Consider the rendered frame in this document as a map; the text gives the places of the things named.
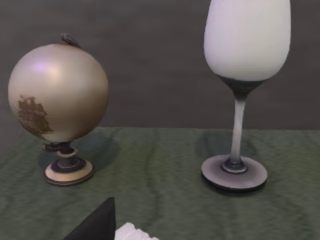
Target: globe base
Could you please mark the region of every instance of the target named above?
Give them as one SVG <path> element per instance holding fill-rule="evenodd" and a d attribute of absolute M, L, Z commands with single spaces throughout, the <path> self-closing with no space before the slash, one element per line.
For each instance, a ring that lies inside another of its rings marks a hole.
<path fill-rule="evenodd" d="M 268 178 L 267 170 L 259 162 L 249 158 L 241 157 L 247 167 L 243 173 L 229 173 L 222 168 L 222 164 L 227 161 L 229 155 L 213 156 L 201 166 L 201 173 L 207 182 L 219 190 L 226 192 L 252 192 L 262 188 Z"/>
<path fill-rule="evenodd" d="M 59 159 L 44 170 L 44 179 L 55 186 L 73 186 L 83 183 L 94 174 L 91 162 L 77 156 L 70 142 L 45 144 L 46 152 L 57 152 Z"/>

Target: green marble surface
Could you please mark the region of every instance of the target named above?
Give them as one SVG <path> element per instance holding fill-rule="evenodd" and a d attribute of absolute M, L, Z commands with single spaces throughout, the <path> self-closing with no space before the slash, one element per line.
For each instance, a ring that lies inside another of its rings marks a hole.
<path fill-rule="evenodd" d="M 26 133 L 0 158 L 0 239 L 62 240 L 114 196 L 118 227 L 160 240 L 319 240 L 320 131 L 245 130 L 243 155 L 269 173 L 246 195 L 201 179 L 202 162 L 227 154 L 230 140 L 229 130 L 97 128 L 74 143 L 94 177 L 56 187 L 41 172 L 55 154 Z"/>

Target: brown continent patch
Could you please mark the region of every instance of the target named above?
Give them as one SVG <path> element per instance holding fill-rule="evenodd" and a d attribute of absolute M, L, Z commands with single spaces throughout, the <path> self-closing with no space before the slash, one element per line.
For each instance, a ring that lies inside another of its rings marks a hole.
<path fill-rule="evenodd" d="M 18 119 L 22 127 L 29 133 L 42 138 L 43 134 L 52 133 L 49 123 L 46 119 L 48 115 L 40 103 L 36 103 L 35 97 L 23 97 L 18 101 L 19 111 Z"/>

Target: wine glass stem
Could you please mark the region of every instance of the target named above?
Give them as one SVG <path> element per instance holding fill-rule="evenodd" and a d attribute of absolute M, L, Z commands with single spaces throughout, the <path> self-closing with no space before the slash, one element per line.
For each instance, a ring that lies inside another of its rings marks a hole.
<path fill-rule="evenodd" d="M 234 94 L 234 123 L 232 135 L 232 147 L 230 154 L 230 162 L 234 165 L 241 163 L 241 136 L 244 112 L 246 106 L 246 95 Z"/>

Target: globe stand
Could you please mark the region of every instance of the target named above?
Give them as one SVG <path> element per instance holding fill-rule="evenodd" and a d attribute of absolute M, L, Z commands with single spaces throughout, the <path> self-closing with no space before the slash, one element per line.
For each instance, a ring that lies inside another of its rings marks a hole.
<path fill-rule="evenodd" d="M 241 81 L 224 76 L 219 78 L 233 91 L 235 99 L 231 154 L 207 159 L 201 166 L 201 173 L 209 183 L 221 190 L 255 191 L 265 185 L 268 178 L 267 170 L 257 161 L 240 156 L 240 148 L 246 99 L 263 81 Z"/>
<path fill-rule="evenodd" d="M 56 152 L 59 159 L 52 162 L 43 172 L 45 180 L 55 186 L 73 186 L 91 178 L 93 165 L 77 156 L 70 142 L 44 144 L 46 152 Z"/>

